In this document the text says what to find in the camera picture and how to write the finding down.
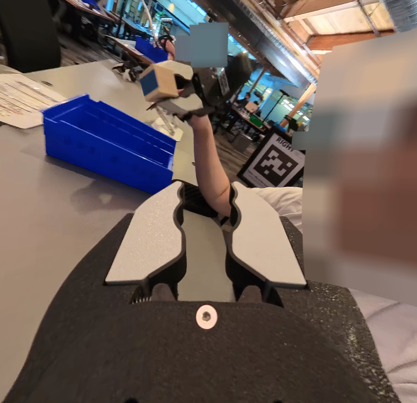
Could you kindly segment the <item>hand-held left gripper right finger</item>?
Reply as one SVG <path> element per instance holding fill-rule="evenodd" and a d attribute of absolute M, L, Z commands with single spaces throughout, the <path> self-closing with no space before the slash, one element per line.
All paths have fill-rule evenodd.
<path fill-rule="evenodd" d="M 303 271 L 279 214 L 239 182 L 230 188 L 232 230 L 227 241 L 226 273 L 236 286 L 303 289 Z"/>

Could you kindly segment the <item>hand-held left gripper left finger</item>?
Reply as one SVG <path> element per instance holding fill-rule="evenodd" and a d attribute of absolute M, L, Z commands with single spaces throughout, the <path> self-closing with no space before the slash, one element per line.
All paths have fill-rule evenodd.
<path fill-rule="evenodd" d="M 184 183 L 175 181 L 136 209 L 105 283 L 179 283 L 187 267 L 183 222 Z"/>

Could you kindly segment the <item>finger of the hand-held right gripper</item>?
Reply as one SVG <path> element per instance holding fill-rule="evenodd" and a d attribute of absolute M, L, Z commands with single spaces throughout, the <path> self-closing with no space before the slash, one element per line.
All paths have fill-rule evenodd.
<path fill-rule="evenodd" d="M 162 61 L 156 63 L 156 66 L 170 70 L 174 75 L 177 87 L 186 87 L 192 81 L 194 75 L 193 68 L 190 65 L 176 60 Z"/>
<path fill-rule="evenodd" d="M 164 98 L 153 102 L 147 110 L 161 109 L 171 116 L 185 116 L 203 109 L 203 103 L 197 94 L 192 93 L 187 97 Z"/>

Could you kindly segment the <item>wooden cube with blue face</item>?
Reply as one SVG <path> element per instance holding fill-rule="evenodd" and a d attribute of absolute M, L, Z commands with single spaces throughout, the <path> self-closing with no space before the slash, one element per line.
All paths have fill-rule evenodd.
<path fill-rule="evenodd" d="M 159 63 L 151 64 L 138 76 L 138 79 L 143 96 L 149 103 L 179 97 L 173 71 Z"/>

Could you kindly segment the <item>blue plastic bin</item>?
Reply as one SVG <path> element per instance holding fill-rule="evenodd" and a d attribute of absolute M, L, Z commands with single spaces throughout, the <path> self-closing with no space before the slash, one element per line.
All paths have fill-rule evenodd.
<path fill-rule="evenodd" d="M 42 111 L 47 155 L 149 194 L 171 184 L 176 141 L 89 95 Z"/>
<path fill-rule="evenodd" d="M 169 53 L 165 49 L 167 41 L 172 41 L 172 36 L 163 35 L 157 41 L 137 36 L 135 49 L 153 63 L 160 63 L 169 60 Z"/>

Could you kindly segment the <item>person's right forearm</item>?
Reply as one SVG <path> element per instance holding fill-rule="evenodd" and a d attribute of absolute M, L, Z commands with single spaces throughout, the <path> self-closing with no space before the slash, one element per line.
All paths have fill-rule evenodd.
<path fill-rule="evenodd" d="M 193 115 L 188 121 L 194 135 L 195 174 L 208 205 L 223 217 L 230 217 L 231 183 L 219 159 L 208 115 Z"/>

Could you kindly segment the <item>crumpled plastic wrapper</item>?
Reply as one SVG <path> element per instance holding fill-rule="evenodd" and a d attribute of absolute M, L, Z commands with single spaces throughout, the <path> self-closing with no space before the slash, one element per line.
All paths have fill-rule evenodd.
<path fill-rule="evenodd" d="M 143 67 L 133 65 L 129 61 L 119 62 L 112 66 L 112 71 L 117 72 L 127 82 L 136 82 L 143 72 Z"/>

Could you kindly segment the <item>wooden workbench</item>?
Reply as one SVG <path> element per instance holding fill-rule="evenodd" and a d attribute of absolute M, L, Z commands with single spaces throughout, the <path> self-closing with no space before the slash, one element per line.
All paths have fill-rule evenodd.
<path fill-rule="evenodd" d="M 142 66 L 143 69 L 153 64 L 149 58 L 145 57 L 135 49 L 136 40 L 123 40 L 111 35 L 105 35 L 105 37 L 110 42 L 110 44 L 120 48 L 133 64 L 138 64 Z"/>

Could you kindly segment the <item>dark mesh object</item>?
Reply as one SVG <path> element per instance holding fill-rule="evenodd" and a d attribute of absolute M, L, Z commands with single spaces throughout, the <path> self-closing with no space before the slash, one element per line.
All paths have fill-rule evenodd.
<path fill-rule="evenodd" d="M 220 193 L 207 187 L 200 188 L 192 184 L 185 184 L 184 209 L 207 218 L 222 217 L 227 219 L 231 214 L 230 205 L 230 184 Z"/>

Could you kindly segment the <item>black framed marker sign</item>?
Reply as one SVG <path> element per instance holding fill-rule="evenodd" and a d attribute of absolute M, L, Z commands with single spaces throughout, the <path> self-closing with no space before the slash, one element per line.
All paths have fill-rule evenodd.
<path fill-rule="evenodd" d="M 251 188 L 297 187 L 304 176 L 305 151 L 294 150 L 291 142 L 291 137 L 273 127 L 237 177 Z"/>

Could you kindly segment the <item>instruction sheet in plastic sleeve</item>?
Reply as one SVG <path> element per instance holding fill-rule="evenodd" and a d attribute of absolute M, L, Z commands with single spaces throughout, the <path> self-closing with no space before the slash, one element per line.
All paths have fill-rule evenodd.
<path fill-rule="evenodd" d="M 59 93 L 17 73 L 0 75 L 0 124 L 19 129 L 43 125 L 43 112 L 67 101 Z"/>

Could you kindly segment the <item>black chair back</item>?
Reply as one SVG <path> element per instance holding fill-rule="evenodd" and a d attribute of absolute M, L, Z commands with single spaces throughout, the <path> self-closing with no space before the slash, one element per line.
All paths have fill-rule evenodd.
<path fill-rule="evenodd" d="M 0 0 L 0 27 L 8 66 L 23 73 L 60 67 L 48 0 Z"/>

